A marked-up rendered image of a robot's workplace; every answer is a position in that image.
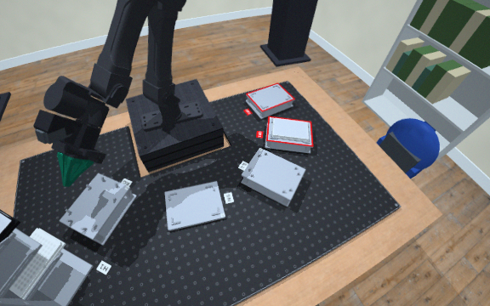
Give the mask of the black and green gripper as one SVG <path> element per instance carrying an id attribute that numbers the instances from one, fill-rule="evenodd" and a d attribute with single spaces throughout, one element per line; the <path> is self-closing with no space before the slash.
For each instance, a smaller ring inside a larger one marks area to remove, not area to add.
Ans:
<path id="1" fill-rule="evenodd" d="M 62 140 L 58 140 L 52 144 L 51 148 L 58 151 L 57 156 L 60 164 L 62 183 L 65 187 L 70 187 L 84 171 L 94 164 L 94 162 L 102 164 L 105 159 L 105 153 L 94 150 L 102 128 L 95 126 L 93 126 L 93 128 L 99 130 L 91 150 L 78 148 Z"/>

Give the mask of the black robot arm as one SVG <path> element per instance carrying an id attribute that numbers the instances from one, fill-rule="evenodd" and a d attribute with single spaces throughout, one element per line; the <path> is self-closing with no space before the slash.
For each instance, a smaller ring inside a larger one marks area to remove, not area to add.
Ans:
<path id="1" fill-rule="evenodd" d="M 97 64 L 94 63 L 88 87 L 59 76 L 44 95 L 47 110 L 79 119 L 81 123 L 40 110 L 33 125 L 37 140 L 44 144 L 62 140 L 91 150 L 97 128 L 103 127 L 109 111 L 105 104 L 118 108 L 128 95 L 133 79 L 130 73 L 134 51 L 146 17 L 148 61 L 143 95 L 160 110 L 143 114 L 142 128 L 149 131 L 202 117 L 197 101 L 179 105 L 180 99 L 174 94 L 171 71 L 174 27 L 178 11 L 182 12 L 185 3 L 186 0 L 117 0 L 110 30 Z"/>

